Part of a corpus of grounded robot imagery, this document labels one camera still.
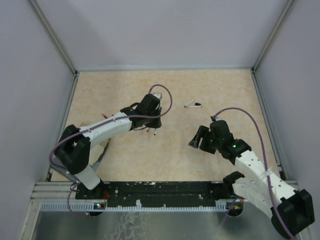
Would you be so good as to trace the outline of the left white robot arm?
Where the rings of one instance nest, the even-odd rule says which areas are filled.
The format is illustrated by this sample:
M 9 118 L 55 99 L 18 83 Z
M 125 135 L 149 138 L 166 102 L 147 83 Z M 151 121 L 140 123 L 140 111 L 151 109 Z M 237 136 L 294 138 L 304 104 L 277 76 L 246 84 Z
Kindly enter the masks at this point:
M 54 155 L 66 171 L 86 187 L 88 195 L 95 199 L 101 197 L 104 186 L 89 164 L 91 149 L 116 135 L 149 128 L 161 114 L 161 100 L 161 93 L 148 93 L 141 102 L 125 107 L 103 121 L 83 127 L 69 125 L 53 150 Z

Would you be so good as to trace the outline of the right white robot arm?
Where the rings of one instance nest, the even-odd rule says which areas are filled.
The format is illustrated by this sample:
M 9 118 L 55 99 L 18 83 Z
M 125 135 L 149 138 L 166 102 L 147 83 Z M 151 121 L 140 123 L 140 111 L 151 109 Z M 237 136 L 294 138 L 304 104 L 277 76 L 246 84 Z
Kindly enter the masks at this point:
M 248 200 L 270 218 L 285 239 L 298 235 L 315 222 L 311 194 L 305 189 L 295 189 L 266 169 L 244 140 L 234 138 L 226 121 L 215 120 L 209 127 L 200 125 L 189 146 L 210 154 L 219 152 L 238 168 L 223 178 L 218 199 Z

